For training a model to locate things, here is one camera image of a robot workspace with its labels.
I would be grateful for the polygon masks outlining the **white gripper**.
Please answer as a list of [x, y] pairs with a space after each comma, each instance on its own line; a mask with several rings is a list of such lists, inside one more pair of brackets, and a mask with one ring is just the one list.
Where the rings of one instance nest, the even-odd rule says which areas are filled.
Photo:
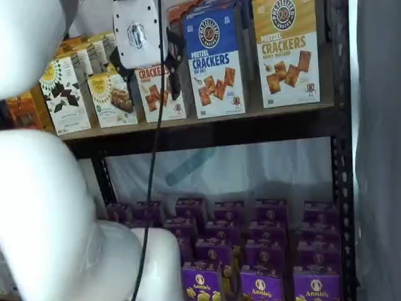
[[[129, 85], [133, 76], [133, 70], [129, 68], [159, 65], [164, 60], [164, 4], [153, 0], [114, 1], [112, 11], [117, 46], [109, 59]], [[172, 98], [178, 99], [181, 93], [179, 66], [184, 60], [185, 40], [170, 28], [166, 31], [168, 84]]]

